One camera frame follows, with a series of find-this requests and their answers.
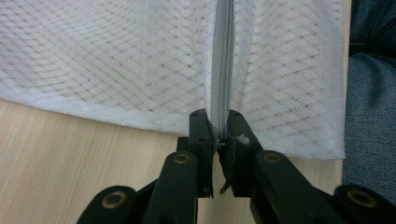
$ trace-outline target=jeans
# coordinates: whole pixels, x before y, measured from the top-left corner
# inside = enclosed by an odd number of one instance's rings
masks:
[[[396,1],[352,1],[343,184],[396,204]]]

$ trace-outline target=white fabric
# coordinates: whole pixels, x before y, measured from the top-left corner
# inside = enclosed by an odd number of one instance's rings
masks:
[[[343,1],[234,10],[231,108],[265,149],[343,158]],[[0,97],[187,134],[208,99],[215,11],[209,0],[2,1]]]

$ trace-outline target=denim fabric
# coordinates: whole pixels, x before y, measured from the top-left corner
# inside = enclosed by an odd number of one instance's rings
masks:
[[[396,204],[396,1],[352,1],[343,184]]]

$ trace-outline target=person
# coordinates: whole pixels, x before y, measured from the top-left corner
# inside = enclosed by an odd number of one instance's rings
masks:
[[[396,1],[352,1],[343,184],[396,204]]]

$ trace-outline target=zipper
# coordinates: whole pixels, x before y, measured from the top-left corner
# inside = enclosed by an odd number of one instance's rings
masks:
[[[233,0],[217,0],[212,52],[209,119],[214,139],[213,153],[225,146],[231,101],[233,70]]]

